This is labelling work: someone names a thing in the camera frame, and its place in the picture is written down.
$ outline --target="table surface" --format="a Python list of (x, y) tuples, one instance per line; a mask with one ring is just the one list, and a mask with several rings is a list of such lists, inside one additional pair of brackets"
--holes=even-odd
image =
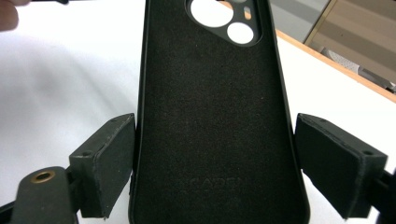
[[(0, 33), (0, 204), (19, 181), (68, 156), (107, 120), (136, 113), (144, 0), (32, 3), (20, 26)], [(396, 104), (343, 72), (278, 39), (290, 113), (327, 119), (389, 155), (396, 166)], [(310, 223), (344, 223), (304, 178)], [(106, 223), (128, 223), (128, 187)], [(350, 219), (347, 223), (375, 223)], [(81, 219), (80, 223), (102, 223)]]

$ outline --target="finger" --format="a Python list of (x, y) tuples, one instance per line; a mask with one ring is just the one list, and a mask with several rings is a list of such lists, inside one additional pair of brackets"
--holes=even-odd
[(17, 25), (17, 9), (12, 3), (0, 0), (0, 31), (15, 29)]
[(25, 6), (28, 3), (30, 3), (30, 0), (7, 0), (7, 1), (14, 4), (14, 6)]

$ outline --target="black plastic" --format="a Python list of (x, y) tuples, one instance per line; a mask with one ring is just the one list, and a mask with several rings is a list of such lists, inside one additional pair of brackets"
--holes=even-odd
[(343, 218), (367, 217), (368, 193), (387, 155), (326, 119), (299, 114), (296, 144), (301, 167)]
[(373, 181), (367, 199), (380, 213), (377, 224), (396, 223), (396, 170)]
[(11, 223), (78, 223), (64, 168), (38, 170), (21, 181)]
[(70, 157), (71, 175), (82, 182), (83, 217), (109, 217), (128, 182), (134, 154), (134, 114), (111, 119)]
[(5, 224), (11, 221), (12, 209), (14, 208), (14, 202), (5, 204), (0, 207), (0, 223)]
[(146, 3), (130, 221), (306, 223), (269, 3), (244, 47), (188, 5)]

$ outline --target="wooden edge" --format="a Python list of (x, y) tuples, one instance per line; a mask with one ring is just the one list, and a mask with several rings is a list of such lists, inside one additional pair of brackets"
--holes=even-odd
[(301, 49), (305, 51), (306, 53), (312, 55), (313, 57), (323, 61), (324, 63), (328, 64), (329, 66), (337, 69), (338, 71), (344, 73), (348, 77), (351, 77), (355, 81), (359, 82), (361, 85), (371, 89), (372, 91), (375, 91), (376, 93), (384, 96), (385, 98), (389, 99), (393, 103), (396, 103), (396, 95), (392, 94), (391, 92), (375, 85), (373, 82), (367, 80), (364, 77), (359, 76), (358, 74), (352, 72), (351, 70), (345, 68), (339, 63), (336, 63), (335, 61), (327, 58), (326, 56), (320, 54), (319, 52), (309, 48), (308, 46), (304, 45), (303, 43), (300, 43), (299, 41), (295, 40), (294, 38), (282, 33), (279, 30), (276, 30), (276, 35), (283, 40), (287, 41), (288, 43), (292, 44), (293, 46), (297, 47), (298, 49)]

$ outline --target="background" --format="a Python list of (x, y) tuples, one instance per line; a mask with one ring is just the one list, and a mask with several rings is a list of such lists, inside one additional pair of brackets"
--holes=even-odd
[[(67, 167), (68, 156), (106, 121), (136, 113), (144, 8), (144, 0), (18, 8), (19, 27), (0, 33), (0, 204), (14, 201), (33, 171)], [(293, 122), (300, 112), (328, 119), (388, 154), (393, 172), (395, 105), (287, 42), (278, 46)], [(304, 181), (310, 223), (344, 223)], [(106, 223), (128, 223), (126, 186)], [(372, 209), (369, 219), (347, 223), (375, 218)]]

